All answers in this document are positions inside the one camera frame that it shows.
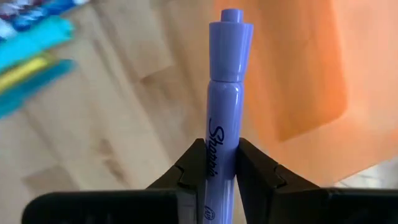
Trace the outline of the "teal Sharpie highlighter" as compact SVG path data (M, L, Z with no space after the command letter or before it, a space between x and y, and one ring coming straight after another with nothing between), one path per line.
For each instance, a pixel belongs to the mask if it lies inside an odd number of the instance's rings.
M72 22L59 16L49 17L25 31L18 31L0 19L0 73L72 40L74 30Z

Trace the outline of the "orange plastic bin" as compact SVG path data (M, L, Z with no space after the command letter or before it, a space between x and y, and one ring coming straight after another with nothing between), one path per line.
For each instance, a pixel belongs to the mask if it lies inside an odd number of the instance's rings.
M322 186L398 188L398 0L215 0L254 24L245 136Z

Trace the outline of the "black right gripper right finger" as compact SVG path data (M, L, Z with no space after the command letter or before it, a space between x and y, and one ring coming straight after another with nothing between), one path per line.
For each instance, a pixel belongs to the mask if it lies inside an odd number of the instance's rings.
M398 190L319 187L244 138L236 176L247 224L398 224Z

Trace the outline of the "yellow marker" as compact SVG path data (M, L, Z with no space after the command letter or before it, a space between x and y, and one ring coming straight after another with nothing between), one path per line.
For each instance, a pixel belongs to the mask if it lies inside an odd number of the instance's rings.
M43 53L15 67L7 69L0 74L0 93L25 81L35 73L50 68L52 65L55 65L57 61L57 57L48 53Z

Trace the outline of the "purple Sharpie highlighter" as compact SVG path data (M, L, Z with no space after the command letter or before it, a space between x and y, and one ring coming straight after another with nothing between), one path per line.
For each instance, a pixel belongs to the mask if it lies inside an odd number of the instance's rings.
M253 29L240 9L222 10L220 20L209 25L203 224L232 224L236 150Z

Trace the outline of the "blue Expo marker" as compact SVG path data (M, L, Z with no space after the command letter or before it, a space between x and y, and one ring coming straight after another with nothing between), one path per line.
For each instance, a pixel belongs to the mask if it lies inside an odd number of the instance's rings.
M90 0L46 0L41 6L22 12L9 22L15 30L27 30L50 16L59 16L88 2Z

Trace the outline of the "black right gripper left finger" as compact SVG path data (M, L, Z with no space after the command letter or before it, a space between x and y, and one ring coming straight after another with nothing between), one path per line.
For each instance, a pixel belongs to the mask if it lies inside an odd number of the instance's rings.
M50 192L29 202L21 224L202 224L203 139L146 189Z

